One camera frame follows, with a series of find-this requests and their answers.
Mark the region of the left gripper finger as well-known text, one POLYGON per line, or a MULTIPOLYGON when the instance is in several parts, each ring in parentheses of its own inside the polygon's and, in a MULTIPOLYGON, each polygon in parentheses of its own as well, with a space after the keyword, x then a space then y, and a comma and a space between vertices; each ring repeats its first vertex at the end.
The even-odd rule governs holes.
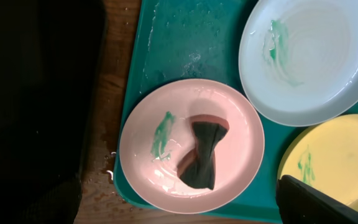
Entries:
POLYGON ((358 224, 358 212, 300 180, 277 180, 276 203, 283 224, 358 224))

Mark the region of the light blue plate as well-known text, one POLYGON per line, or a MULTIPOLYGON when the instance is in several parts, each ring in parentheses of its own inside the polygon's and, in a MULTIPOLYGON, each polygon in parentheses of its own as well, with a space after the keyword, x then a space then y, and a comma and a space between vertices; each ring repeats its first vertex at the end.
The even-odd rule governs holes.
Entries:
POLYGON ((239 46, 248 100, 267 119, 311 126, 358 102, 358 0, 261 0, 239 46))

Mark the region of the yellow green plate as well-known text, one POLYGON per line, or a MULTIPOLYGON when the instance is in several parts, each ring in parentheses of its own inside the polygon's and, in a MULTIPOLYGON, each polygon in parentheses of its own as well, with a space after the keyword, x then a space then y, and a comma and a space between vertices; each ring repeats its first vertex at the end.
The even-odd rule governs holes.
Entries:
POLYGON ((304 130, 282 157, 277 177, 283 175, 358 211, 358 114, 304 130))

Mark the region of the pink white plate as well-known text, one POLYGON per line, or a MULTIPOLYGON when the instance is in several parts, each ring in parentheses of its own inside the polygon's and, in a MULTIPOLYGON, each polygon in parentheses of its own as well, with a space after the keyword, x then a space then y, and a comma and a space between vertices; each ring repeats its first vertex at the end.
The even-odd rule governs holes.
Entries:
POLYGON ((180 213, 222 207, 253 181, 264 156, 262 122, 235 89, 212 80, 187 79, 161 86, 132 110, 122 130, 119 158, 133 190, 149 204, 180 213), (214 187, 194 188, 181 175, 201 156, 195 124, 227 129, 207 159, 214 187))

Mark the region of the red sponge with dark scourer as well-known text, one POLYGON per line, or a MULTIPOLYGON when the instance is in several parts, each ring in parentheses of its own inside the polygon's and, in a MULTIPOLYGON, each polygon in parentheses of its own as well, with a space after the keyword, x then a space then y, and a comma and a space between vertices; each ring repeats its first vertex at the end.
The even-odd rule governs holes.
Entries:
POLYGON ((215 148, 229 131, 224 118, 199 114, 189 118, 195 148, 177 165, 177 176, 193 189, 214 189, 216 168, 215 148))

